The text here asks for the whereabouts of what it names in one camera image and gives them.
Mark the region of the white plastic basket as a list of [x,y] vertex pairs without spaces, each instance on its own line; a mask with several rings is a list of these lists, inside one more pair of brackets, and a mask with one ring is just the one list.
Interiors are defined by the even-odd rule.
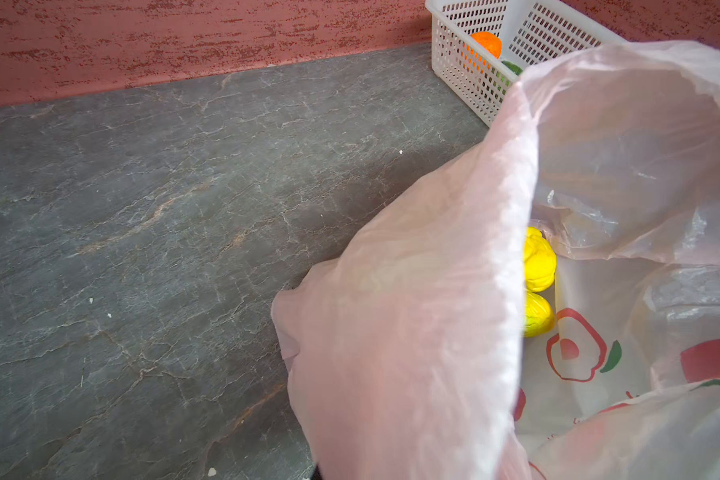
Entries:
[[[431,1],[431,65],[434,73],[486,125],[519,76],[503,60],[523,71],[569,53],[624,39],[561,1]],[[499,59],[487,53],[470,35],[489,31],[503,44]],[[483,73],[469,67],[462,57],[471,46],[490,65]]]

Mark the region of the pink plastic bag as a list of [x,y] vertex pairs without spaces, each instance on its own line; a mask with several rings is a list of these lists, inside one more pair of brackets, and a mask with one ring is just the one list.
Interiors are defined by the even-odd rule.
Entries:
[[[556,324],[526,338],[529,227]],[[272,319],[325,479],[720,479],[720,52],[527,68]]]

